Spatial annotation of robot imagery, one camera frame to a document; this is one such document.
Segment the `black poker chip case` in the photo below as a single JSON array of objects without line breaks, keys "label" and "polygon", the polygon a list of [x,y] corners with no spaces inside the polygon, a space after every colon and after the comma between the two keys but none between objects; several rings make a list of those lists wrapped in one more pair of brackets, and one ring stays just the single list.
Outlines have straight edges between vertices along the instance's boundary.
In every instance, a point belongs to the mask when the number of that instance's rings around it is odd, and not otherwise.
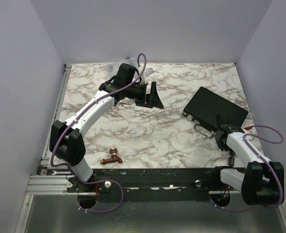
[{"label": "black poker chip case", "polygon": [[195,131],[212,138],[221,124],[241,131],[248,113],[244,108],[201,86],[183,109],[182,115],[195,123]]}]

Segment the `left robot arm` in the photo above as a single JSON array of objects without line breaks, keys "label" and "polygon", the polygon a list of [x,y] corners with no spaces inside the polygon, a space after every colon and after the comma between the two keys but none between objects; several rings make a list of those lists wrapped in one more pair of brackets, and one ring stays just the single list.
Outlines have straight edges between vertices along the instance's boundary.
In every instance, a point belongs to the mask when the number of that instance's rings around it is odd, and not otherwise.
[{"label": "left robot arm", "polygon": [[84,137],[91,126],[119,101],[129,98],[136,106],[163,109],[156,82],[144,83],[138,69],[123,63],[117,74],[99,86],[93,99],[79,112],[64,122],[55,121],[51,126],[49,150],[52,157],[65,162],[79,178],[78,186],[85,192],[95,186],[93,170],[85,160]]}]

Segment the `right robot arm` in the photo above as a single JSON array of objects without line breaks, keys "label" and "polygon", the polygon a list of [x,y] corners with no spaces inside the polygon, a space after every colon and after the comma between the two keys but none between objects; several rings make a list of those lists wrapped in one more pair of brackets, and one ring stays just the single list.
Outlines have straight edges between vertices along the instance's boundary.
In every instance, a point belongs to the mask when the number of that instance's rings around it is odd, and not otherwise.
[{"label": "right robot arm", "polygon": [[231,166],[215,168],[211,186],[222,190],[227,185],[239,191],[247,205],[276,208],[284,201],[284,167],[261,153],[247,138],[249,134],[234,126],[227,114],[215,116],[215,141],[222,151],[239,157],[245,172]]}]

